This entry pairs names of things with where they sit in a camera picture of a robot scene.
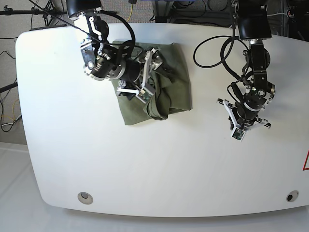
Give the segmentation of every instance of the red warning sign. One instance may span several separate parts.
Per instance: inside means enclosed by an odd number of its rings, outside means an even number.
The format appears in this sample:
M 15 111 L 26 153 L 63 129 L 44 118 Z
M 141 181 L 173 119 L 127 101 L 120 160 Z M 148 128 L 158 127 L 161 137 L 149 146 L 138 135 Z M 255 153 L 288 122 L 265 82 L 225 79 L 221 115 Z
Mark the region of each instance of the red warning sign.
M 308 154 L 307 154 L 307 158 L 306 158 L 306 161 L 305 161 L 305 165 L 304 165 L 304 170 L 309 170 L 309 162 L 308 162 L 308 157 L 309 157 L 309 151 L 308 151 Z

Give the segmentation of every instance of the white floor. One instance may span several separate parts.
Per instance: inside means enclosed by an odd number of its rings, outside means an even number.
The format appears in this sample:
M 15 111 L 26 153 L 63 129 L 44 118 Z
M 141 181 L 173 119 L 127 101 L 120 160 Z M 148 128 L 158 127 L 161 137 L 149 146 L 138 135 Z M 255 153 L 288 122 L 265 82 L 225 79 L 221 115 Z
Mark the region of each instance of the white floor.
M 304 232 L 309 207 L 231 217 L 125 217 L 67 210 L 41 198 L 25 145 L 0 143 L 3 232 Z

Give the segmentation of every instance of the olive green fabric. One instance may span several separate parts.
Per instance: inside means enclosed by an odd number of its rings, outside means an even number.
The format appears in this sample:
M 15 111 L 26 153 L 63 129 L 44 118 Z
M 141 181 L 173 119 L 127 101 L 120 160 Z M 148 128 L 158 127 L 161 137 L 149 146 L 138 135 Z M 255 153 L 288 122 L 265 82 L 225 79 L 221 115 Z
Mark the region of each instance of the olive green fabric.
M 170 45 L 137 43 L 136 45 L 144 49 L 159 48 L 164 62 L 170 68 L 164 69 L 164 66 L 160 66 L 156 71 L 152 71 L 149 84 L 155 88 L 155 95 L 147 104 L 136 97 L 130 101 L 125 96 L 118 97 L 125 125 L 134 125 L 151 118 L 165 120 L 170 114 L 191 110 L 190 80 L 180 46 L 176 43 Z M 132 56 L 137 56 L 139 52 L 140 49 L 135 48 Z M 112 80 L 112 84 L 116 91 L 118 80 Z

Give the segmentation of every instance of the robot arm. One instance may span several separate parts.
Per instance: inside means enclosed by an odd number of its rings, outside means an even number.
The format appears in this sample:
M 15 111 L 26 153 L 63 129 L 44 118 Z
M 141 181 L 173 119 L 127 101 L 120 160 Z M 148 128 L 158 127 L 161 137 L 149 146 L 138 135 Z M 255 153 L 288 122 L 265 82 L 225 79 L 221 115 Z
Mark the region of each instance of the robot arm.
M 235 104 L 218 99 L 229 113 L 231 121 L 231 137 L 242 140 L 245 133 L 258 126 L 271 127 L 267 120 L 258 117 L 261 110 L 272 101 L 275 96 L 275 86 L 267 80 L 267 67 L 270 64 L 270 56 L 264 49 L 263 40 L 271 38 L 271 31 L 267 20 L 266 0 L 233 0 L 235 18 L 237 19 L 241 40 L 249 41 L 249 50 L 244 51 L 247 64 L 244 69 L 250 67 L 249 75 L 243 72 L 239 77 L 223 62 L 225 68 L 246 86 L 246 92 L 242 94 L 236 83 L 232 83 L 234 95 L 238 99 Z M 227 40 L 221 50 L 221 58 L 224 55 Z
M 155 89 L 148 84 L 150 72 L 162 64 L 162 59 L 156 49 L 146 51 L 138 59 L 132 59 L 135 47 L 135 35 L 130 25 L 118 15 L 103 11 L 100 0 L 67 0 L 68 15 L 75 26 L 82 31 L 76 31 L 81 43 L 81 53 L 84 59 L 84 72 L 95 80 L 117 79 L 118 95 L 127 96 L 129 100 L 137 97 L 147 103 L 154 95 Z M 131 40 L 113 46 L 107 40 L 109 27 L 98 13 L 116 17 L 125 24 L 131 34 Z

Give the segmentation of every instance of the white tabletop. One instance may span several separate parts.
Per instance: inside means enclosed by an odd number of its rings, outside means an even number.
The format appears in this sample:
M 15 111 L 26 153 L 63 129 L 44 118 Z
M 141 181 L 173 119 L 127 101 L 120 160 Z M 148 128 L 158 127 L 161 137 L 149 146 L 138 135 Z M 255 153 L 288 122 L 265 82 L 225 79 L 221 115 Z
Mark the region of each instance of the white tabletop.
M 228 115 L 217 98 L 229 99 L 234 81 L 222 67 L 201 69 L 194 48 L 231 30 L 173 24 L 131 24 L 137 42 L 179 43 L 191 81 L 193 110 L 166 121 L 125 126 L 111 82 L 83 73 L 74 29 L 23 33 L 16 43 L 19 95 L 31 161 L 42 198 L 50 205 L 107 214 L 208 217 L 249 214 L 309 204 L 309 44 L 274 37 L 269 81 L 274 101 L 260 114 L 272 124 L 229 137 Z M 110 25 L 110 42 L 129 39 Z M 224 39 L 201 47 L 202 64 L 219 60 Z M 244 65 L 236 43 L 227 62 Z M 293 203 L 287 195 L 299 191 Z M 87 192 L 91 205 L 78 201 Z

